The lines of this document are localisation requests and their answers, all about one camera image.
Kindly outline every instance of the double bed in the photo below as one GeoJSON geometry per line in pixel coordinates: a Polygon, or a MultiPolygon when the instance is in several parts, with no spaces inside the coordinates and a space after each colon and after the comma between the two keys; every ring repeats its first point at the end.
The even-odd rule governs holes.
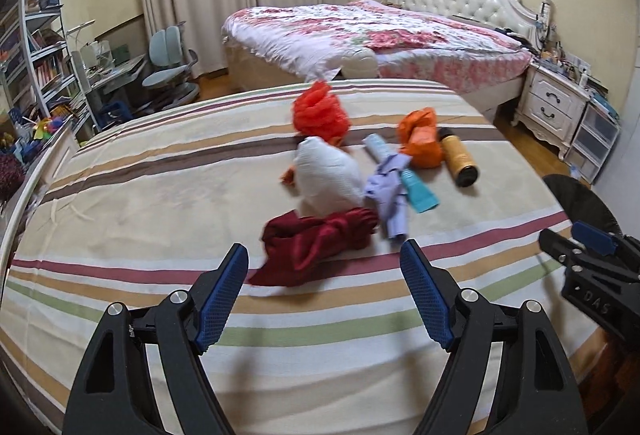
{"type": "Polygon", "coordinates": [[[531,54],[494,30],[535,42],[536,14],[519,0],[388,1],[237,12],[222,29],[229,73],[243,90],[315,79],[427,79],[489,120],[520,94],[531,54]]]}
{"type": "MultiPolygon", "coordinates": [[[[587,316],[561,299],[564,271],[538,247],[542,228],[567,234],[570,222],[524,158],[437,83],[331,84],[350,116],[346,144],[363,177],[376,164],[362,137],[376,132],[393,142],[398,122],[412,110],[432,106],[439,124],[456,131],[481,177],[459,190],[444,167],[420,171],[440,205],[409,213],[410,237],[436,266],[491,301],[518,307],[539,301],[576,375],[583,376],[602,338],[587,316]]],[[[234,242],[247,248],[255,270],[265,260],[264,224],[305,209],[279,179],[297,144],[290,106],[307,88],[206,100],[103,132],[72,156],[58,146],[52,150],[60,164],[51,167],[55,180],[6,274],[0,359],[54,433],[62,429],[82,353],[109,303],[146,307],[188,290],[234,242]]],[[[202,357],[234,430],[412,433],[447,354],[422,325],[398,250],[376,232],[366,250],[326,260],[313,279],[296,288],[243,285],[220,342],[202,357]]],[[[164,426],[181,433],[158,349],[148,348],[148,357],[164,426]]],[[[499,361],[496,343],[473,433],[489,414],[499,361]]]]}

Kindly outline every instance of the bed frame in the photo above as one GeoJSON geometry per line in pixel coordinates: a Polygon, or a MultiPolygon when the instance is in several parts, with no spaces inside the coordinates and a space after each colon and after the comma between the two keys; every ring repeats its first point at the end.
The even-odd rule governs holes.
{"type": "MultiPolygon", "coordinates": [[[[510,28],[536,42],[536,14],[520,3],[520,0],[388,0],[392,5],[411,11],[431,12],[468,24],[487,28],[510,28]]],[[[232,80],[242,90],[270,88],[294,82],[303,82],[293,74],[257,57],[230,36],[223,35],[228,70],[232,80]]],[[[340,75],[345,79],[375,78],[378,75],[376,55],[372,50],[352,50],[343,58],[340,75]]],[[[493,121],[497,107],[518,97],[525,76],[512,79],[498,86],[476,90],[463,97],[493,121]]]]}

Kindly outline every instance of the drawer handle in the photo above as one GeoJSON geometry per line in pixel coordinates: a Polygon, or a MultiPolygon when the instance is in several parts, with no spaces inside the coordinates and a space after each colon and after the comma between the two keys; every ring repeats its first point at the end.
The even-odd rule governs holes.
{"type": "Polygon", "coordinates": [[[560,98],[556,94],[552,94],[551,92],[546,92],[546,97],[551,98],[552,95],[556,98],[556,101],[558,102],[558,104],[560,104],[560,98]]]}
{"type": "Polygon", "coordinates": [[[540,106],[540,111],[542,112],[542,115],[544,115],[548,119],[555,119],[556,118],[556,114],[555,113],[552,113],[551,115],[546,115],[544,106],[540,106]]]}

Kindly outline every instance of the black bottle cap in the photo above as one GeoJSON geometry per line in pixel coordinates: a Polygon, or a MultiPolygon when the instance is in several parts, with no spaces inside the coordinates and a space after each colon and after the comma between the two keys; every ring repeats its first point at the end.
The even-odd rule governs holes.
{"type": "Polygon", "coordinates": [[[438,140],[439,141],[442,141],[443,139],[446,139],[447,137],[450,137],[452,135],[455,135],[455,133],[453,133],[450,128],[439,128],[438,129],[438,140]]]}
{"type": "Polygon", "coordinates": [[[466,166],[460,170],[456,177],[456,186],[459,188],[468,188],[472,186],[478,177],[480,176],[480,170],[476,166],[466,166]]]}

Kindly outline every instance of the red stripe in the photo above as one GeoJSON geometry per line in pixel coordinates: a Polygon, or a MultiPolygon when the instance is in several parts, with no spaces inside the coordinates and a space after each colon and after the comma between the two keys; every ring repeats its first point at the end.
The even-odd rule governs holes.
{"type": "MultiPolygon", "coordinates": [[[[273,94],[263,94],[263,95],[255,95],[254,97],[246,97],[246,98],[234,98],[232,100],[227,100],[227,101],[223,101],[223,102],[212,102],[210,104],[207,104],[205,106],[200,106],[197,110],[186,110],[186,111],[182,111],[180,113],[175,113],[174,115],[172,115],[171,117],[168,117],[167,119],[164,118],[157,118],[154,119],[150,122],[142,122],[139,123],[136,126],[130,126],[129,128],[125,128],[120,130],[119,132],[113,133],[107,137],[104,138],[99,138],[98,140],[96,140],[95,142],[92,142],[90,144],[87,144],[86,146],[84,146],[83,148],[80,148],[78,153],[85,153],[88,151],[91,151],[94,149],[94,147],[100,146],[102,144],[105,144],[107,141],[109,141],[110,139],[114,138],[114,137],[119,137],[122,134],[126,134],[129,131],[136,131],[139,129],[145,129],[145,128],[153,128],[154,126],[157,126],[159,123],[168,121],[170,122],[172,119],[174,118],[178,118],[178,117],[182,117],[185,115],[199,115],[201,113],[206,113],[209,110],[215,110],[216,108],[224,108],[226,106],[231,106],[233,104],[237,104],[239,102],[242,103],[248,103],[248,102],[253,102],[256,100],[263,100],[263,99],[267,99],[270,97],[280,97],[282,95],[297,95],[297,94],[301,94],[302,92],[304,92],[306,90],[307,87],[304,88],[299,88],[297,90],[291,90],[289,92],[274,92],[273,94]]],[[[342,90],[352,90],[354,88],[385,88],[385,89],[395,89],[395,88],[420,88],[420,86],[413,86],[413,85],[395,85],[395,86],[383,86],[383,85],[378,85],[378,84],[366,84],[366,85],[362,85],[362,86],[355,86],[354,84],[350,84],[349,86],[340,86],[338,88],[336,88],[335,90],[338,91],[342,91],[342,90]]],[[[440,91],[451,91],[448,88],[446,88],[445,86],[443,86],[442,88],[425,88],[425,90],[440,90],[440,91]]]]}
{"type": "MultiPolygon", "coordinates": [[[[560,224],[568,220],[563,211],[556,212],[540,219],[535,219],[525,224],[505,227],[503,229],[491,229],[472,237],[463,238],[449,243],[428,245],[422,248],[425,256],[431,261],[452,256],[466,255],[483,247],[488,247],[504,240],[514,240],[541,231],[546,227],[560,224]]],[[[115,267],[96,267],[92,265],[78,265],[75,263],[59,263],[53,261],[28,261],[14,259],[12,265],[27,269],[42,269],[43,271],[59,274],[73,274],[91,278],[124,281],[128,283],[157,284],[157,285],[192,285],[203,271],[185,269],[162,269],[159,271],[146,271],[142,269],[120,269],[115,267]]],[[[353,276],[357,274],[369,274],[372,272],[388,271],[399,267],[398,253],[389,255],[369,256],[366,258],[354,258],[348,260],[335,260],[321,263],[311,281],[317,281],[336,276],[353,276]]],[[[247,278],[255,273],[251,269],[247,278]]]]}

